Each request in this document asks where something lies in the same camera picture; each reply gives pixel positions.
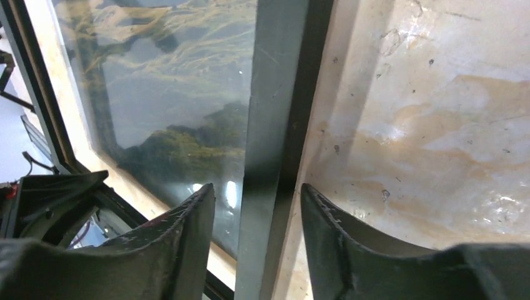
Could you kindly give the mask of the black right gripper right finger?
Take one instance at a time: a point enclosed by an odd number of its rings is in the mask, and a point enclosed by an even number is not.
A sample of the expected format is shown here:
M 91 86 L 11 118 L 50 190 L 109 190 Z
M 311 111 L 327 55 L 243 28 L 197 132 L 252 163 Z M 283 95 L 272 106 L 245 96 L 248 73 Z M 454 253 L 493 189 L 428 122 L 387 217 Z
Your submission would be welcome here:
M 314 299 L 528 299 L 529 244 L 443 250 L 381 232 L 310 184 L 301 217 Z

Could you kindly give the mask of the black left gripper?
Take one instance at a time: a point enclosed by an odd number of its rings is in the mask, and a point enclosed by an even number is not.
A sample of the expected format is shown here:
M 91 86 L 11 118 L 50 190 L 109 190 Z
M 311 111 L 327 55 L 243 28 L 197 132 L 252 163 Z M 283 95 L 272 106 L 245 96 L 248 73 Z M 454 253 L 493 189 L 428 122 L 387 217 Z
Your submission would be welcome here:
M 107 171 L 87 174 L 30 175 L 1 204 L 1 239 L 34 238 L 71 249 L 90 229 L 98 210 L 95 192 Z

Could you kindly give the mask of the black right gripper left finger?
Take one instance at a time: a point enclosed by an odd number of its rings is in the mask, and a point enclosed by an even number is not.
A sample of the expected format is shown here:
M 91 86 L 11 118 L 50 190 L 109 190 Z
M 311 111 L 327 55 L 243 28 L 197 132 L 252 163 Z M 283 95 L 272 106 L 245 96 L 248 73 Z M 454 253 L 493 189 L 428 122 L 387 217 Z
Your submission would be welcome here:
M 6 239 L 1 298 L 201 299 L 214 210 L 214 187 L 205 184 L 180 206 L 97 247 Z

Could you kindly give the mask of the black picture frame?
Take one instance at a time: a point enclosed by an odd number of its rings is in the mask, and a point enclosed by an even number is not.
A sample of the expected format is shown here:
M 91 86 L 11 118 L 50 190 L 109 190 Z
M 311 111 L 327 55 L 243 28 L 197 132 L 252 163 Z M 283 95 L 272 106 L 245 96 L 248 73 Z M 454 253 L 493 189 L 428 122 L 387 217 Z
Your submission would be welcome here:
M 36 122 L 57 168 L 87 173 L 91 170 L 75 161 L 25 3 L 2 1 L 1 22 L 29 88 Z M 274 297 L 333 6 L 331 1 L 256 3 L 236 283 L 231 289 L 208 270 L 212 298 Z M 147 219 L 108 185 L 104 200 L 132 224 Z

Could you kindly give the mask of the mountain landscape photo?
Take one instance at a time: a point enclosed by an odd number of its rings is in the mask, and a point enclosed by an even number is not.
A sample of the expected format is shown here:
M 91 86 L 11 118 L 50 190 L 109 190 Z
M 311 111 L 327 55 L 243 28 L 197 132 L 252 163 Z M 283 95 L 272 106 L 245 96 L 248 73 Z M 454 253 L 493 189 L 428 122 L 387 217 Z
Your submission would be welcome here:
M 75 161 L 145 218 L 215 188 L 236 283 L 256 1 L 26 1 Z

